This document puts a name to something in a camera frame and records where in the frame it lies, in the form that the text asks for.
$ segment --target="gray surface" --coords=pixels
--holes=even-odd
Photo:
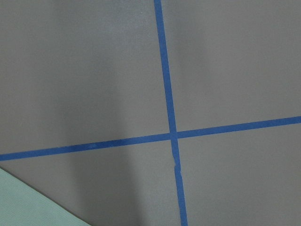
[[[179,226],[170,142],[0,162],[93,226]]]
[[[297,226],[301,125],[179,141],[189,226]]]
[[[179,131],[298,116],[301,1],[165,0]]]
[[[0,153],[168,132],[152,1],[0,2]]]

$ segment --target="blue line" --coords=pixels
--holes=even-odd
[[[173,101],[173,93],[172,93],[172,87],[170,81],[161,0],[154,0],[154,6],[155,6],[155,14],[156,14],[156,22],[157,22],[157,30],[158,30],[158,40],[159,40],[159,47],[160,47],[160,57],[161,57],[161,64],[162,64],[162,73],[163,73],[163,81],[164,81],[164,89],[165,89],[171,148],[172,148],[172,153],[173,153],[174,163],[175,163],[174,175],[175,175],[175,182],[177,187],[181,225],[187,226],[188,225],[187,213],[186,213],[186,205],[185,205],[185,197],[184,197],[183,180],[181,176],[181,162],[180,162],[179,145],[178,145],[178,138],[177,138],[177,129],[175,123],[175,115],[174,115],[174,101]]]
[[[260,128],[274,127],[274,126],[284,126],[284,125],[291,125],[297,123],[301,123],[301,116],[267,120],[267,121],[256,121],[256,122],[242,123],[242,124],[236,124],[230,126],[219,126],[219,127],[212,127],[206,129],[181,131],[178,132],[178,138],[198,137],[198,136],[205,136],[205,135],[218,134],[218,133],[229,133],[234,131],[260,129]]]
[[[108,147],[136,145],[136,144],[143,144],[143,143],[163,141],[163,140],[170,140],[169,133],[150,135],[144,137],[133,137],[133,138],[120,139],[120,140],[110,140],[110,141],[103,141],[103,142],[96,142],[96,143],[82,144],[82,145],[47,148],[47,149],[40,149],[35,151],[0,154],[0,161],[24,159],[24,158],[53,155],[53,154],[81,152],[81,151],[94,150],[94,149],[103,149]]]

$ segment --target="floor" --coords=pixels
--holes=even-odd
[[[299,225],[300,1],[0,6],[0,167],[93,226]]]

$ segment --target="horizontal blue line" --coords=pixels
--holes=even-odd
[[[242,124],[229,125],[229,126],[219,126],[219,127],[212,127],[206,129],[187,130],[187,131],[177,132],[177,136],[178,138],[198,137],[198,136],[205,136],[211,134],[229,133],[235,131],[260,129],[260,128],[267,128],[267,127],[274,127],[274,126],[284,126],[284,125],[291,125],[297,123],[301,123],[301,116],[284,118],[284,119],[267,120],[267,121],[256,121],[256,122],[242,123]],[[81,152],[81,151],[117,147],[117,146],[136,145],[136,144],[143,144],[143,143],[150,143],[150,142],[157,142],[157,141],[164,141],[164,140],[170,140],[169,133],[150,135],[144,137],[133,137],[133,138],[120,139],[120,140],[102,141],[102,142],[82,144],[82,145],[47,148],[47,149],[40,149],[35,151],[0,154],[0,161],[31,158],[31,157],[38,157],[38,156],[45,156],[45,155],[53,155],[53,154]]]
[[[218,133],[229,133],[235,131],[260,129],[260,128],[267,128],[267,127],[274,127],[274,126],[284,126],[284,125],[297,124],[297,123],[301,123],[301,116],[284,118],[284,119],[267,120],[267,121],[256,121],[256,122],[242,123],[242,124],[236,124],[230,126],[219,126],[219,127],[212,127],[206,129],[187,130],[187,131],[178,132],[177,134],[178,134],[178,138],[198,137],[198,136],[205,136],[205,135],[218,134]]]
[[[165,134],[150,135],[144,137],[133,137],[133,138],[120,139],[120,140],[102,141],[102,142],[96,142],[90,144],[72,145],[72,146],[65,146],[65,147],[40,149],[35,151],[0,154],[0,161],[24,159],[24,158],[53,155],[53,154],[81,152],[81,151],[102,149],[108,147],[136,145],[136,144],[150,143],[150,142],[163,141],[169,139],[170,139],[169,133],[165,133]]]

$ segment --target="green mat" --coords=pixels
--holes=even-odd
[[[0,169],[0,226],[89,226]]]

